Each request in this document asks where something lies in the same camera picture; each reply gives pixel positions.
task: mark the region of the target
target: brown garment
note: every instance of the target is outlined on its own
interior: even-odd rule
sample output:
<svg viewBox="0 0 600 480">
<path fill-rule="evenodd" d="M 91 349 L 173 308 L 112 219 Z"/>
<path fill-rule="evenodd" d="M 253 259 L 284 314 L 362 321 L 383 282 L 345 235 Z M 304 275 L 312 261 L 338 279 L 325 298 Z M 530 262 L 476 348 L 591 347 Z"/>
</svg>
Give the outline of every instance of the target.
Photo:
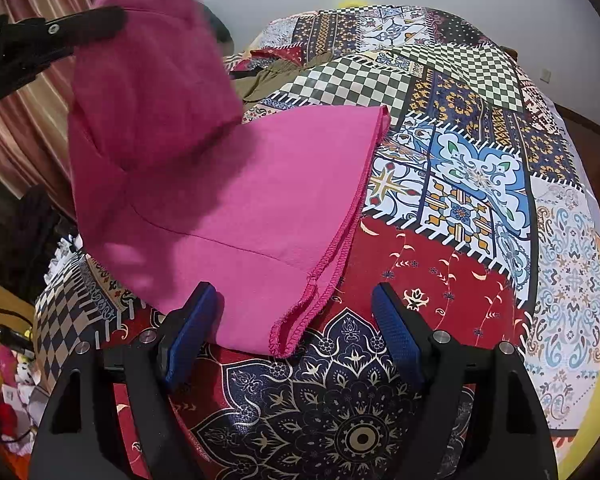
<svg viewBox="0 0 600 480">
<path fill-rule="evenodd" d="M 234 88 L 242 99 L 244 111 L 246 112 L 276 90 L 280 90 L 286 83 L 294 81 L 302 70 L 328 63 L 331 59 L 333 59 L 331 52 L 314 57 L 304 66 L 298 66 L 286 59 L 279 59 L 255 76 L 234 79 Z"/>
</svg>

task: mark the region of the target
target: blue gripper pad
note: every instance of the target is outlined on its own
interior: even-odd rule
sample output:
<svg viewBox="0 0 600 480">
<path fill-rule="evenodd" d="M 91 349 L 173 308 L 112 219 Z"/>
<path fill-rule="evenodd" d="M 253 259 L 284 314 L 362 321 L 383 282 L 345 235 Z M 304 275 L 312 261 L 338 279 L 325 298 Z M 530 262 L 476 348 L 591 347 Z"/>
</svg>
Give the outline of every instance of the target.
<svg viewBox="0 0 600 480">
<path fill-rule="evenodd" d="M 405 308 L 402 304 L 395 305 L 380 285 L 374 287 L 371 293 L 371 310 L 380 327 L 389 354 L 400 374 L 400 378 L 417 390 L 424 384 L 420 368 L 420 348 L 411 333 L 404 325 L 396 308 Z"/>
<path fill-rule="evenodd" d="M 175 391 L 189 379 L 193 361 L 200 352 L 217 312 L 216 289 L 210 283 L 200 282 L 187 303 L 165 318 L 160 328 L 165 327 L 168 333 L 164 334 L 160 342 L 158 368 L 169 391 Z"/>
</svg>

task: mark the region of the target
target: metal screw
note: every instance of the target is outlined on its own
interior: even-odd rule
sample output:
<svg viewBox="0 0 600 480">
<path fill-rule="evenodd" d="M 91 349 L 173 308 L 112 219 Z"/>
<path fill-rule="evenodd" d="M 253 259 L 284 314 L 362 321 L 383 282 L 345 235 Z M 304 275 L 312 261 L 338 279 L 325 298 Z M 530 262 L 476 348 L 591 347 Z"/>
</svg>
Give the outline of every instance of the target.
<svg viewBox="0 0 600 480">
<path fill-rule="evenodd" d="M 87 341 L 82 341 L 75 346 L 75 353 L 86 354 L 91 348 L 91 345 Z"/>
<path fill-rule="evenodd" d="M 433 339 L 440 344 L 445 344 L 451 341 L 451 336 L 449 335 L 449 332 L 445 332 L 444 330 L 436 330 L 433 333 Z"/>
<path fill-rule="evenodd" d="M 498 348 L 503 354 L 511 355 L 516 351 L 514 346 L 509 341 L 503 341 L 498 345 Z"/>
<path fill-rule="evenodd" d="M 156 336 L 157 336 L 157 333 L 155 333 L 155 330 L 148 328 L 144 332 L 140 333 L 140 335 L 138 336 L 138 339 L 140 340 L 141 343 L 147 344 L 147 343 L 151 343 L 151 342 L 155 341 Z"/>
</svg>

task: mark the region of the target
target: curtain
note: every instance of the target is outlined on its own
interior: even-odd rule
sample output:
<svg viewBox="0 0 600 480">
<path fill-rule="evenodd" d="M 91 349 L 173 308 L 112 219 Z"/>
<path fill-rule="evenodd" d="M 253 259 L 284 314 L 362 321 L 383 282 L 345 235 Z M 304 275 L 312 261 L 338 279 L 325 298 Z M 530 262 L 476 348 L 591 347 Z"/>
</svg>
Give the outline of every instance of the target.
<svg viewBox="0 0 600 480">
<path fill-rule="evenodd" d="M 91 0 L 0 0 L 10 22 L 47 20 L 81 12 Z M 66 118 L 74 60 L 53 63 L 38 78 L 0 101 L 0 181 L 17 197 L 43 184 L 51 200 L 75 217 Z"/>
</svg>

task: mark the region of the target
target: patchwork bedspread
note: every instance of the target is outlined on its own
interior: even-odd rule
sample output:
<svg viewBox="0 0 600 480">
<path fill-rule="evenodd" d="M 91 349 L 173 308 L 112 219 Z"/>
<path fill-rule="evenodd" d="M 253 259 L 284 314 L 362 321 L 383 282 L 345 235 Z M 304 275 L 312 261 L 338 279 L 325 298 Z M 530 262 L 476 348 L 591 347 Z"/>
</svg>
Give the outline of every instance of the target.
<svg viewBox="0 0 600 480">
<path fill-rule="evenodd" d="M 311 104 L 384 104 L 392 128 L 344 277 L 296 354 L 206 346 L 173 397 L 208 478 L 382 478 L 419 406 L 372 320 L 370 292 L 383 281 L 464 344 L 518 348 L 560 460 L 600 371 L 600 213 L 555 109 L 496 44 L 438 10 L 308 12 L 271 23 L 250 49 L 265 47 L 334 59 L 244 121 Z M 228 58 L 228 69 L 244 57 Z M 38 302 L 38 359 L 53 385 L 78 341 L 122 343 L 162 318 L 79 254 Z M 472 395 L 465 388 L 440 477 L 458 462 Z M 132 425 L 123 427 L 141 470 Z"/>
</svg>

